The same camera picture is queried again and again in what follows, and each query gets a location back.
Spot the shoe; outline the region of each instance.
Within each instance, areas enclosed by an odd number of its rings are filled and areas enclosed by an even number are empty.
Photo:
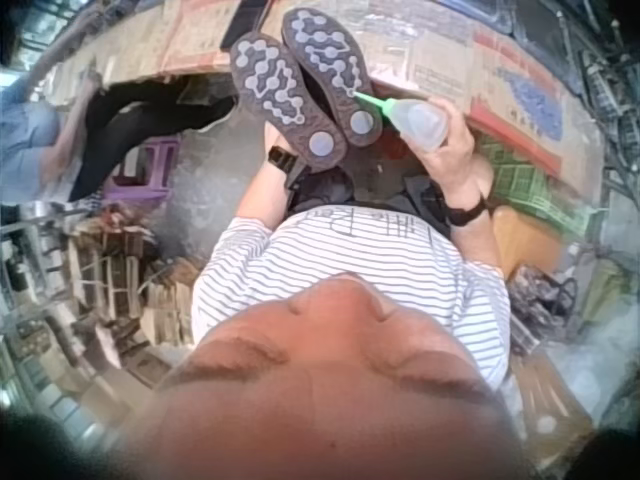
[[[231,114],[236,110],[236,105],[237,102],[235,97],[233,96],[225,97],[218,100],[211,106],[211,108],[216,109],[216,113],[219,113],[220,117],[216,118],[209,125],[205,125],[204,127],[197,129],[196,131],[199,133],[207,133],[219,123],[227,121]]]
[[[337,20],[313,8],[295,8],[282,20],[282,39],[300,66],[320,84],[336,123],[349,143],[366,147],[382,133],[374,105],[354,97],[373,95],[371,79],[356,40]]]
[[[257,32],[242,36],[231,48],[231,74],[243,104],[272,123],[313,171],[344,158],[344,135],[313,100],[282,43]]]

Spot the glue bottle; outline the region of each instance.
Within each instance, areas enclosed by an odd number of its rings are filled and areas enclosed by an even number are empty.
[[[355,92],[355,95],[382,108],[383,115],[391,120],[400,133],[410,137],[427,152],[437,149],[447,137],[447,113],[428,102],[395,98],[380,100],[360,92]]]

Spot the stool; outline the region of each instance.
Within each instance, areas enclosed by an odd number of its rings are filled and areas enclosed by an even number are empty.
[[[164,200],[179,150],[177,136],[150,138],[132,149],[105,182],[104,201]]]

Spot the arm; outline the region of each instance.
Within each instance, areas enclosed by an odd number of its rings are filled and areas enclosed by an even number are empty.
[[[40,181],[42,185],[57,180],[69,166],[76,138],[84,128],[87,107],[100,85],[100,77],[94,72],[87,72],[78,98],[69,112],[67,121],[60,135],[58,135],[56,143],[51,147],[42,149],[43,157],[40,160]]]
[[[293,153],[291,146],[275,127],[267,123],[265,150],[268,152],[272,145]],[[284,186],[286,179],[282,170],[265,160],[240,200],[236,217],[254,218],[270,230],[275,230],[287,213],[287,190]]]
[[[442,99],[431,99],[430,102],[449,115],[446,144],[429,153],[410,139],[405,138],[405,141],[442,188],[447,206],[470,210],[482,196],[472,162],[473,136],[462,112],[452,103]],[[464,227],[452,227],[451,239],[465,260],[500,268],[500,253],[488,212],[483,212]]]
[[[43,52],[27,76],[26,96],[38,85],[49,70],[62,60],[65,51],[82,35],[87,26],[100,15],[100,9],[100,2],[95,2],[94,5],[80,12],[72,20],[71,25]]]

